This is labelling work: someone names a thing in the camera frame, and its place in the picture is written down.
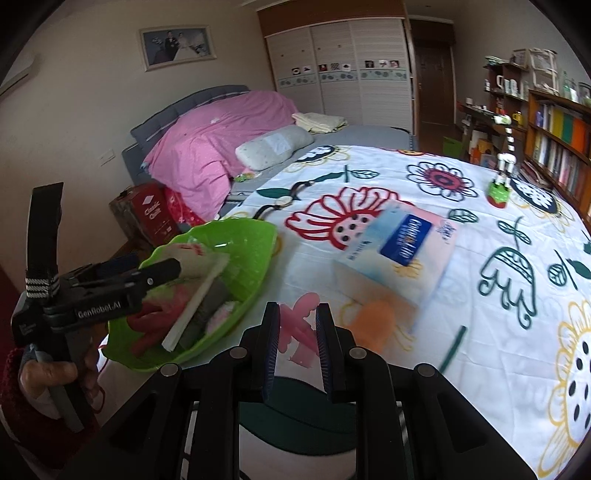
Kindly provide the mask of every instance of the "headboard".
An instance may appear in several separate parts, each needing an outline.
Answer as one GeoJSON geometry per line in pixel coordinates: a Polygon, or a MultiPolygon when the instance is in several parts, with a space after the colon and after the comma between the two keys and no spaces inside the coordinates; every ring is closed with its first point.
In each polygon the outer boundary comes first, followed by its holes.
{"type": "Polygon", "coordinates": [[[127,147],[121,152],[121,155],[134,185],[140,185],[151,180],[150,175],[141,168],[144,158],[184,113],[195,107],[249,91],[246,85],[221,85],[200,90],[180,99],[178,102],[174,102],[152,115],[144,123],[131,129],[131,135],[137,143],[127,147]]]}

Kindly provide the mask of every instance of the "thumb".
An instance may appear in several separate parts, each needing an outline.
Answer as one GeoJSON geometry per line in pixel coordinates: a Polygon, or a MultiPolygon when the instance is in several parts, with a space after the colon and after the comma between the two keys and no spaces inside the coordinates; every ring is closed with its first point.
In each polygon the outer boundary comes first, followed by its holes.
{"type": "Polygon", "coordinates": [[[39,397],[47,387],[67,385],[78,377],[75,364],[69,362],[39,363],[28,361],[22,368],[21,384],[33,398],[39,397]]]}

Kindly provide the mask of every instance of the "silver bolt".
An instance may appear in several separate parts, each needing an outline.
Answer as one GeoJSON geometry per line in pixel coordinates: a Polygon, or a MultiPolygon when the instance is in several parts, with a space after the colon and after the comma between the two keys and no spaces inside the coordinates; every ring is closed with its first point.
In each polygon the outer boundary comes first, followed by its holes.
{"type": "Polygon", "coordinates": [[[172,377],[176,375],[178,372],[178,365],[177,364],[166,364],[160,368],[160,373],[163,374],[165,377],[172,377]]]}
{"type": "Polygon", "coordinates": [[[432,365],[429,364],[420,364],[417,367],[417,372],[422,377],[432,377],[433,375],[435,375],[435,369],[432,365]]]}
{"type": "Polygon", "coordinates": [[[246,357],[248,350],[246,350],[243,346],[235,346],[232,350],[230,350],[230,356],[235,359],[240,359],[246,357]]]}
{"type": "Polygon", "coordinates": [[[368,353],[360,346],[354,346],[351,350],[349,350],[349,355],[351,358],[361,360],[362,358],[368,356],[368,353]]]}

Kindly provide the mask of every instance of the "framed picture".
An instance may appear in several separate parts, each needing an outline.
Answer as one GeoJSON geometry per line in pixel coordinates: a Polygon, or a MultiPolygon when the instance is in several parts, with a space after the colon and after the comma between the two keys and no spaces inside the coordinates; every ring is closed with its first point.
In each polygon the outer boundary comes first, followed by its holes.
{"type": "Polygon", "coordinates": [[[144,28],[139,31],[139,40],[146,71],[216,58],[206,25],[144,28]]]}

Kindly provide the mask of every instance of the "white bedspread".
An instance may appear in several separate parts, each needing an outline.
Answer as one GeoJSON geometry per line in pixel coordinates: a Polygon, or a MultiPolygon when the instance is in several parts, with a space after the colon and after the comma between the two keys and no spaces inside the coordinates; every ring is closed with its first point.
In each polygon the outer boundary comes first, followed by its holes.
{"type": "MultiPolygon", "coordinates": [[[[359,305],[336,290],[331,259],[385,200],[412,202],[464,224],[428,307],[412,331],[396,330],[384,357],[409,368],[420,362],[440,368],[467,327],[445,376],[539,478],[553,479],[591,423],[591,243],[570,206],[528,184],[515,183],[505,209],[491,206],[485,190],[493,177],[430,154],[368,147],[308,153],[228,214],[252,216],[295,182],[316,180],[291,206],[264,217],[279,237],[260,298],[237,329],[191,364],[237,345],[244,329],[260,323],[268,301],[292,306],[315,291],[335,323],[346,325],[359,305]]],[[[278,356],[276,375],[305,383],[276,379],[282,398],[265,421],[243,412],[241,469],[253,480],[346,480],[355,471],[345,431],[350,412],[330,424],[332,414],[318,411],[314,419],[306,411],[304,403],[314,401],[306,384],[322,390],[322,378],[317,358],[311,368],[290,361],[296,347],[292,341],[278,356]],[[265,422],[266,430],[259,427],[265,422]]]]}

